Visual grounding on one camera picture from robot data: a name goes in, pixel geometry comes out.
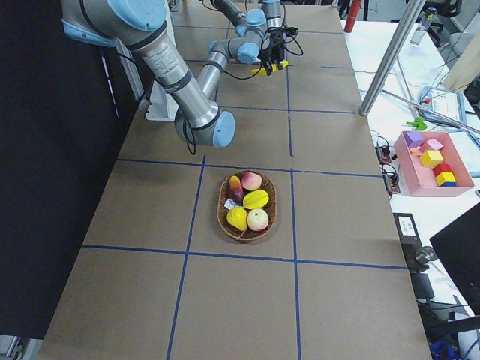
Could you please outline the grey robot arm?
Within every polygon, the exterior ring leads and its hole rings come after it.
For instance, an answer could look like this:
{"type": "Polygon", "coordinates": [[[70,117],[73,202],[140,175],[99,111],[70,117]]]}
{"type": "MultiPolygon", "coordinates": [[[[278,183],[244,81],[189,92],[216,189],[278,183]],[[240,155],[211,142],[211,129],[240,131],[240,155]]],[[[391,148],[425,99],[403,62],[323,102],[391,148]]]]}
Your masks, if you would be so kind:
{"type": "Polygon", "coordinates": [[[260,7],[247,12],[240,10],[232,1],[210,1],[210,4],[213,10],[221,12],[233,24],[240,38],[250,30],[259,29],[272,47],[280,46],[285,40],[280,1],[262,1],[260,7]]]}
{"type": "Polygon", "coordinates": [[[150,68],[179,108],[175,131],[188,145],[225,148],[233,140],[236,121],[212,96],[227,62],[236,59],[271,74],[284,59],[284,24],[279,1],[241,12],[231,1],[213,1],[235,27],[237,36],[216,40],[208,61],[194,77],[167,34],[167,9],[162,1],[63,1],[64,33],[76,41],[114,47],[121,41],[150,68]]]}

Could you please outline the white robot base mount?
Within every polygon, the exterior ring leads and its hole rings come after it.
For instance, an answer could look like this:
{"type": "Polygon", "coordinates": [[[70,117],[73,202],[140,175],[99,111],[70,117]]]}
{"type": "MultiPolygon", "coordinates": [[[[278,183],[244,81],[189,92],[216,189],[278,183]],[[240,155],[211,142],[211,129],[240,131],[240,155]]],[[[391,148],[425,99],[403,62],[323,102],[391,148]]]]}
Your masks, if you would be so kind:
{"type": "Polygon", "coordinates": [[[145,118],[153,122],[174,122],[179,105],[170,94],[154,81],[148,97],[145,118]]]}

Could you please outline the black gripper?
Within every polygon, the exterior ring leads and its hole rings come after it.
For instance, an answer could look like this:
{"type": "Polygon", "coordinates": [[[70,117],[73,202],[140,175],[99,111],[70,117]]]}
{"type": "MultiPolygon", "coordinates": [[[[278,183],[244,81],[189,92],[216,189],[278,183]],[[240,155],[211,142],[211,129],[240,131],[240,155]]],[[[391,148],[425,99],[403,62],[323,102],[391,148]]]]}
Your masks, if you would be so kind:
{"type": "Polygon", "coordinates": [[[283,47],[268,46],[260,52],[261,65],[265,69],[266,75],[271,75],[273,72],[272,64],[285,60],[285,49],[283,47]]]}
{"type": "Polygon", "coordinates": [[[286,43],[284,28],[268,28],[269,46],[283,47],[286,43]]]}

